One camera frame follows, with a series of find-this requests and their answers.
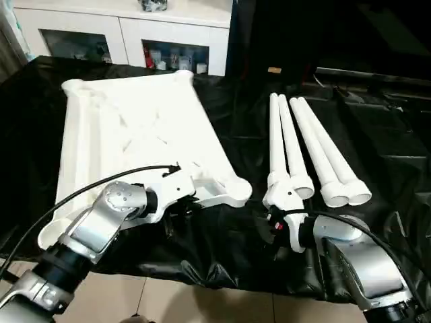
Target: white plastic tray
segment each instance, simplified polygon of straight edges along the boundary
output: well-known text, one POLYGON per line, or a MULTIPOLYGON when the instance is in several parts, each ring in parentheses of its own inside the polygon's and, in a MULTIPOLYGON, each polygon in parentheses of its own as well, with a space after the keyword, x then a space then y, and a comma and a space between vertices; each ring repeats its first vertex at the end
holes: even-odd
MULTIPOLYGON (((148 165, 179 164, 197 186, 204 207, 241 207, 251 186, 239 178, 192 86, 193 74, 103 81, 66 81, 67 113, 57 185, 57 202, 77 189, 118 172, 148 165)), ((164 170, 121 178, 151 183, 164 170)), ((83 193, 57 210, 39 233, 46 249, 91 205, 102 187, 83 193)))

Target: bottle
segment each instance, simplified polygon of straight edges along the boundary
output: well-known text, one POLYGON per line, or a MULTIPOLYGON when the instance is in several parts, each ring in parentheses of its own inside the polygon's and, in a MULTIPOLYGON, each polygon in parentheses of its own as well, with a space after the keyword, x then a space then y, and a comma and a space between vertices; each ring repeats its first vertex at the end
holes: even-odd
POLYGON ((195 50, 193 47, 186 47, 184 55, 189 58, 190 71, 192 71, 195 67, 195 50))
POLYGON ((196 74, 204 74, 207 73, 207 65, 205 63, 197 63, 196 65, 196 74))
POLYGON ((150 49, 150 56, 155 66, 162 60, 162 52, 160 50, 150 49))
POLYGON ((150 56, 150 53, 148 52, 148 49, 146 46, 143 47, 143 55, 145 56, 145 65, 147 65, 148 69, 154 68, 154 62, 150 56))
POLYGON ((191 71, 190 58, 188 56, 180 56, 180 69, 191 71))
POLYGON ((170 49, 170 68, 179 69, 180 63, 180 49, 178 47, 172 47, 170 49))
POLYGON ((156 65, 156 69, 159 69, 161 71, 165 71, 166 70, 166 62, 165 61, 160 61, 157 65, 156 65))

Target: white frame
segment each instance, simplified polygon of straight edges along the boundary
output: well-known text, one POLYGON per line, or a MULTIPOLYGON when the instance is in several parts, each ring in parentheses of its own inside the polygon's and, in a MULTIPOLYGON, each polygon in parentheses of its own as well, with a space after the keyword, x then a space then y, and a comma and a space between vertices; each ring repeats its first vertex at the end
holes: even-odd
POLYGON ((52 56, 40 29, 85 32, 105 36, 114 64, 128 64, 118 17, 15 8, 22 34, 33 55, 52 56))
POLYGON ((229 29, 120 18, 129 64, 146 67, 142 40, 209 47, 210 75, 224 76, 229 29))

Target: red bottle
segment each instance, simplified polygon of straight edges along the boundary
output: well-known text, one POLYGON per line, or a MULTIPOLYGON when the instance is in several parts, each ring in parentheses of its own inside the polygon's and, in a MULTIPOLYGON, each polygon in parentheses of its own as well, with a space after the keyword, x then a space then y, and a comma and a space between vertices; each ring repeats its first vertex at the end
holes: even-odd
POLYGON ((145 64, 147 65, 147 68, 154 69, 153 59, 151 58, 150 52, 146 46, 143 47, 143 55, 145 56, 145 64))

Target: black plastic sheet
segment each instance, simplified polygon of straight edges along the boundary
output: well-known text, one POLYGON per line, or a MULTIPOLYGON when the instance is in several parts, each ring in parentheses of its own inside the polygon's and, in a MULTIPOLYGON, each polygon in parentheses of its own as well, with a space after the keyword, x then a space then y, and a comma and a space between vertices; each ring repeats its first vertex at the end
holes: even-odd
MULTIPOLYGON (((39 57, 0 87, 6 160, 0 253, 7 254, 55 201, 66 109, 61 83, 73 78, 154 73, 138 67, 39 57)), ((415 250, 418 261, 431 272, 431 140, 429 123, 421 117, 429 118, 427 102, 406 99, 400 108, 367 94, 201 75, 195 76, 194 86, 236 173, 253 186, 250 201, 240 209, 220 205, 192 216, 173 217, 168 224, 124 231, 98 271, 352 301, 337 263, 319 258, 314 250, 297 254, 286 248, 276 256, 273 246, 261 237, 265 229, 261 200, 269 172, 269 95, 276 91, 306 96, 346 160, 371 189, 370 202, 337 213, 356 215, 399 249, 415 250)), ((304 156, 316 186, 306 206, 327 210, 314 168, 307 153, 304 156)), ((38 230, 24 244, 21 259, 40 254, 37 234, 38 230)), ((430 305, 430 288, 423 276, 408 260, 403 263, 430 305)))

